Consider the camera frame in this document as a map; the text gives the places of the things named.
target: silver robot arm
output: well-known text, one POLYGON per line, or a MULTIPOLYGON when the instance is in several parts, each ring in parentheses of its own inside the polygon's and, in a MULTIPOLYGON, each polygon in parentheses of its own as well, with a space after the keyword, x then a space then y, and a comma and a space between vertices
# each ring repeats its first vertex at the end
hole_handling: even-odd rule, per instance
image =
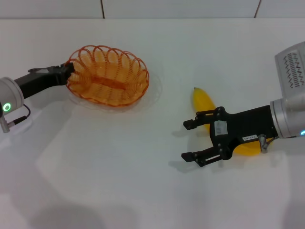
POLYGON ((305 42, 275 56, 282 99, 270 103, 280 138, 305 135, 305 42))
POLYGON ((51 66, 48 68, 30 69, 29 74, 12 80, 4 77, 0 79, 0 125, 4 133, 10 131, 10 127, 24 121, 27 116, 20 117, 9 123, 5 115, 24 105, 24 99, 43 91, 46 88, 65 85, 68 78, 74 72, 73 63, 51 66))

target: robotic arm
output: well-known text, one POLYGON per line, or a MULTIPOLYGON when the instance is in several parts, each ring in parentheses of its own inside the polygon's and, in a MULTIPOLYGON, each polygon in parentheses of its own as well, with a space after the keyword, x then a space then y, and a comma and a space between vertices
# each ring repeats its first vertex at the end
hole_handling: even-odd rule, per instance
POLYGON ((241 144, 259 141, 267 149, 277 138, 305 135, 305 42, 294 45, 275 56, 282 99, 270 105, 228 114, 223 107, 197 112, 195 120, 183 123, 187 130, 210 124, 212 148, 183 153, 186 162, 195 161, 200 167, 219 160, 228 160, 241 144))
POLYGON ((68 63, 61 66, 30 69, 29 74, 17 80, 8 77, 0 79, 0 125, 3 132, 9 132, 10 127, 27 118, 23 116, 7 123, 5 115, 22 107, 24 99, 28 97, 49 87, 65 85, 73 72, 73 63, 68 63))

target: white table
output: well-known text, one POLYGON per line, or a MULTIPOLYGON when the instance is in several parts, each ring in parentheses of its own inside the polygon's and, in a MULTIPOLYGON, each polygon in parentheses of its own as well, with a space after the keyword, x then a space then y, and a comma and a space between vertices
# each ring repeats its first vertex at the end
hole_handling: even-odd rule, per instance
POLYGON ((182 126, 195 86, 230 113, 267 105, 281 97, 274 55, 304 40, 305 19, 0 20, 1 77, 87 44, 128 50, 151 76, 129 110, 83 104, 64 86, 26 99, 31 119, 0 133, 0 227, 304 228, 303 138, 204 168, 181 159, 211 146, 202 127, 182 126))

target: label sticker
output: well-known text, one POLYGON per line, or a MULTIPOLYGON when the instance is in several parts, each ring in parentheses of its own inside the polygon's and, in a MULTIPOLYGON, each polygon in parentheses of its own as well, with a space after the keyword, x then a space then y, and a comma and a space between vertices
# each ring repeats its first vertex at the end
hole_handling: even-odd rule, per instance
POLYGON ((252 139, 257 139, 257 135, 251 135, 251 136, 248 136, 248 137, 243 137, 243 140, 244 141, 249 141, 249 140, 252 140, 252 139))
POLYGON ((39 69, 36 73, 49 73, 48 69, 39 69))
POLYGON ((227 128, 226 121, 218 120, 218 121, 214 122, 214 125, 215 125, 215 136, 228 134, 228 128, 227 128))

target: white wall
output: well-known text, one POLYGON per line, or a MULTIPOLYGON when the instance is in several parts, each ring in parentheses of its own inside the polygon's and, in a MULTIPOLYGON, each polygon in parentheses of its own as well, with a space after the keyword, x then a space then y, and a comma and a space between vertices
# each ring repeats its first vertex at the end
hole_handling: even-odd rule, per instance
POLYGON ((103 0, 105 18, 254 17, 259 0, 103 0))
POLYGON ((102 18, 100 0, 0 0, 0 18, 102 18))
POLYGON ((303 18, 305 0, 263 0, 258 18, 303 18))

